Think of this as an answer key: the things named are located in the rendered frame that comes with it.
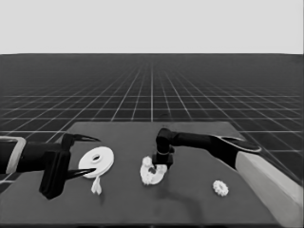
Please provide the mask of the large thick white disc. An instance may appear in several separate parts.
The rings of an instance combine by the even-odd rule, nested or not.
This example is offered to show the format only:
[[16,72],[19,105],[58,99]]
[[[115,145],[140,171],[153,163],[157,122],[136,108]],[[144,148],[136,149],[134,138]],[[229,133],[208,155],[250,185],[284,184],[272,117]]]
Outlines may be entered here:
[[113,151],[109,147],[99,146],[89,150],[81,157],[78,163],[78,168],[94,168],[93,172],[85,174],[86,178],[93,179],[107,172],[113,163]]

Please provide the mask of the larger white gear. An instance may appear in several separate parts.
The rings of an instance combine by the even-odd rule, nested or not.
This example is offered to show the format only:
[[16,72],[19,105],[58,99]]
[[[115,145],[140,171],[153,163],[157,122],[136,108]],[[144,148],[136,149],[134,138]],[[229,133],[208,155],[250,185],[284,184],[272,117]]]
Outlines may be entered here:
[[213,183],[213,189],[215,193],[221,197],[225,197],[229,193],[229,188],[225,182],[221,180],[215,180]]

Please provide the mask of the small white T-shaped piece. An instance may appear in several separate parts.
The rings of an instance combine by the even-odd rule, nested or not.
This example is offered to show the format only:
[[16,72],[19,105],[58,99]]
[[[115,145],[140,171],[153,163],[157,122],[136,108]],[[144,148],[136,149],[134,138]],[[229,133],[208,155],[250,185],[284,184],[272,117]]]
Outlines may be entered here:
[[98,195],[100,195],[102,193],[102,187],[101,187],[101,184],[100,184],[100,178],[99,177],[96,177],[94,182],[92,183],[91,192],[93,194],[98,194]]

